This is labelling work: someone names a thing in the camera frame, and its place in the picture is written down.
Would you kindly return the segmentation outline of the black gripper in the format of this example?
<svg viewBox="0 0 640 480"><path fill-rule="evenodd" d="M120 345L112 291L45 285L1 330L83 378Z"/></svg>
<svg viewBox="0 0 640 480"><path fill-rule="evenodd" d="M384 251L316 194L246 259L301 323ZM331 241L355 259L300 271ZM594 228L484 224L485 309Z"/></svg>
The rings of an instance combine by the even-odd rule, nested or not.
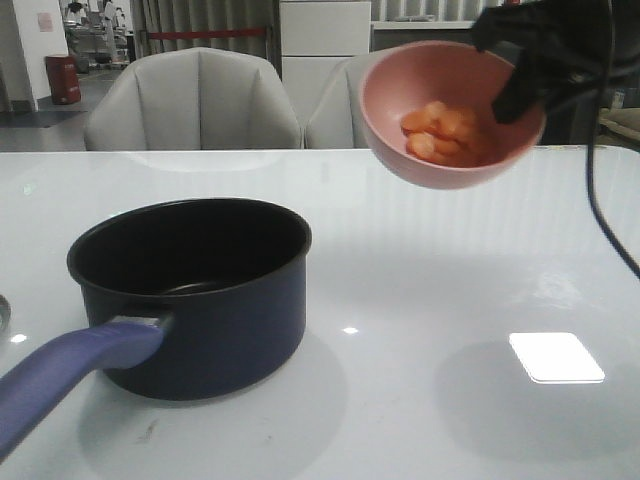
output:
<svg viewBox="0 0 640 480"><path fill-rule="evenodd" d="M639 69L637 1L530 1L487 7L471 28L479 51L505 42L520 49L492 101L499 124L513 124L545 94L624 78Z"/></svg>

